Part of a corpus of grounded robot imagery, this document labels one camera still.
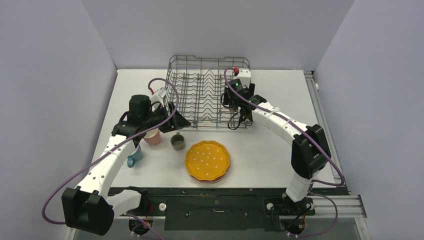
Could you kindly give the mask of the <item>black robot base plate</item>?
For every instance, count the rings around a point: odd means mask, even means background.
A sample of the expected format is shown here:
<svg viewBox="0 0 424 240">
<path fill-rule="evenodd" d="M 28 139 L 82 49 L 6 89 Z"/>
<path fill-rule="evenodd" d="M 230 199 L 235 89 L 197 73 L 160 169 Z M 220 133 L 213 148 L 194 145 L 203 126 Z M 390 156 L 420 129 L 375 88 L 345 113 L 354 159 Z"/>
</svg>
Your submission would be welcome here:
<svg viewBox="0 0 424 240">
<path fill-rule="evenodd" d="M 142 189 L 138 208 L 124 210 L 137 217 L 164 217 L 166 231 L 235 231 L 264 229 L 294 231 L 302 216 L 314 216 L 318 202 L 311 193 L 307 198 L 292 202 L 283 197 L 282 189 L 224 189 L 209 188 L 206 192 L 184 190 Z"/>
</svg>

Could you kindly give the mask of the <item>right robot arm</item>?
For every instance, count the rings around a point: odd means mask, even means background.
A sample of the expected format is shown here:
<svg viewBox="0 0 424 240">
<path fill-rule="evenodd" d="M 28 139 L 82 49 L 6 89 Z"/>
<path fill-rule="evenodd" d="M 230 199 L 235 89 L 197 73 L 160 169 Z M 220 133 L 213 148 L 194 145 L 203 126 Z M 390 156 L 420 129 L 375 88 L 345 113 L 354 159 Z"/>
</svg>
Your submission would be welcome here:
<svg viewBox="0 0 424 240">
<path fill-rule="evenodd" d="M 255 85 L 244 88 L 240 79 L 226 82 L 224 104 L 237 110 L 242 120 L 258 123 L 281 137 L 291 147 L 290 164 L 294 171 L 283 209 L 294 214 L 312 189 L 318 173 L 327 165 L 331 153 L 323 128 L 298 122 L 272 106 L 265 98 L 254 95 Z"/>
</svg>

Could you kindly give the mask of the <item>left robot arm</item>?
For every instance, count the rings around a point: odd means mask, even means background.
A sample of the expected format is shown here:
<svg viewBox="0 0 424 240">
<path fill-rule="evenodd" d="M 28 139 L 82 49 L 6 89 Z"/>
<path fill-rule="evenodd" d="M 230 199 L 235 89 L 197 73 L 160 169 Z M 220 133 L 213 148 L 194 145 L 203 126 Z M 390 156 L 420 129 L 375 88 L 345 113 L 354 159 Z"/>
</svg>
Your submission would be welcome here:
<svg viewBox="0 0 424 240">
<path fill-rule="evenodd" d="M 75 188 L 64 190 L 61 201 L 67 227 L 103 236 L 117 217 L 129 211 L 143 215 L 149 210 L 147 192 L 139 187 L 126 187 L 113 196 L 108 193 L 120 168 L 128 159 L 140 156 L 139 143 L 148 131 L 168 133 L 191 125 L 173 102 L 155 109 L 151 105 L 149 96 L 133 95 L 129 110 L 113 127 L 100 162 L 90 168 Z"/>
</svg>

